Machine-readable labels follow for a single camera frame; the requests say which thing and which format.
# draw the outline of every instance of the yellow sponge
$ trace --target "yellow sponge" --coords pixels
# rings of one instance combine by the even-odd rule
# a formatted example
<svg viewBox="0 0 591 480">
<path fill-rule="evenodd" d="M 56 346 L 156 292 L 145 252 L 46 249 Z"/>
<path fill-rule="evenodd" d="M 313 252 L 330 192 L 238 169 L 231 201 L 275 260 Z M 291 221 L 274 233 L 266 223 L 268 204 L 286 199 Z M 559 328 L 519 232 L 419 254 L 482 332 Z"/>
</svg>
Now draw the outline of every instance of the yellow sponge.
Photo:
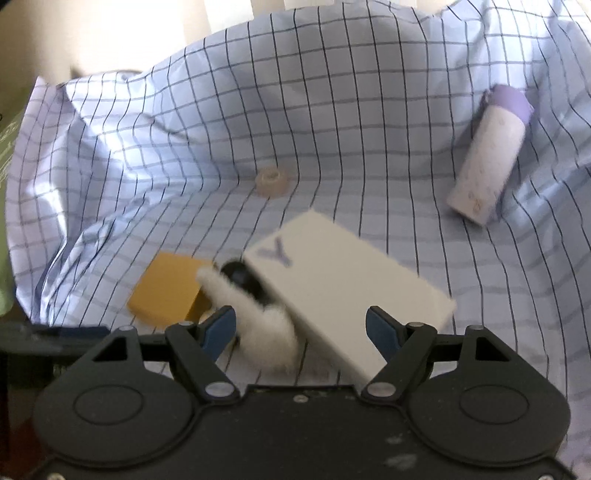
<svg viewBox="0 0 591 480">
<path fill-rule="evenodd" d="M 127 307 L 140 320 L 167 327 L 184 320 L 198 322 L 212 305 L 195 280 L 211 260 L 159 252 L 135 286 Z"/>
</svg>

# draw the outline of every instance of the small round object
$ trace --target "small round object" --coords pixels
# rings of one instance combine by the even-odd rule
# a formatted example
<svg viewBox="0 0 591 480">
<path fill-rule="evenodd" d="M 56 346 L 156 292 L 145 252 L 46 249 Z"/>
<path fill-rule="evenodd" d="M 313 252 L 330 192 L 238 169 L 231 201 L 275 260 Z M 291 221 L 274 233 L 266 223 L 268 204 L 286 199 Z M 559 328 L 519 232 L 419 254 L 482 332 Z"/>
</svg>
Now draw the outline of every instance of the small round object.
<svg viewBox="0 0 591 480">
<path fill-rule="evenodd" d="M 396 393 L 396 387 L 388 382 L 376 382 L 369 384 L 367 391 L 372 397 L 387 398 Z"/>
<path fill-rule="evenodd" d="M 263 168 L 256 176 L 255 185 L 261 197 L 277 198 L 287 191 L 287 175 L 277 167 Z"/>
<path fill-rule="evenodd" d="M 214 398 L 229 397 L 234 393 L 234 385 L 228 382 L 212 382 L 205 387 L 205 393 Z"/>
<path fill-rule="evenodd" d="M 101 385 L 91 388 L 74 402 L 74 411 L 94 425 L 125 423 L 141 412 L 144 398 L 137 390 L 124 385 Z"/>
<path fill-rule="evenodd" d="M 256 301 L 262 302 L 265 299 L 266 294 L 261 283 L 241 260 L 229 261 L 220 272 L 234 285 L 252 295 Z"/>
<path fill-rule="evenodd" d="M 298 394 L 294 396 L 295 403 L 306 403 L 308 401 L 308 397 L 302 394 Z"/>
<path fill-rule="evenodd" d="M 495 408 L 502 404 L 503 409 Z M 506 425 L 519 420 L 530 407 L 517 390 L 502 385 L 478 385 L 460 395 L 460 408 L 471 419 L 489 425 Z"/>
</svg>

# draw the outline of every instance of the wrinkled cloth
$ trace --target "wrinkled cloth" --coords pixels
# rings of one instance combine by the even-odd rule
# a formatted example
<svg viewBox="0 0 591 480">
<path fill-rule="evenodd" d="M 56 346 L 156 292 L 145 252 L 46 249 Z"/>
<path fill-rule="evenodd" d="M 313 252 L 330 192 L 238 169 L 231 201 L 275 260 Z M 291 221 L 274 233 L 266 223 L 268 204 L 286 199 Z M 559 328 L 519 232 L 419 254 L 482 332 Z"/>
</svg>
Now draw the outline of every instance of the wrinkled cloth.
<svg viewBox="0 0 591 480">
<path fill-rule="evenodd" d="M 234 257 L 313 207 L 457 301 L 567 396 L 559 458 L 591 478 L 591 22 L 574 0 L 459 0 L 426 16 L 382 1 L 304 8 L 206 37 L 143 74 L 39 80 L 17 140 L 7 228 L 18 299 L 50 325 L 134 323 L 160 249 Z M 454 214 L 494 85 L 535 107 L 495 218 Z M 285 197 L 254 192 L 279 166 Z M 344 382 L 306 346 L 239 385 Z"/>
</svg>

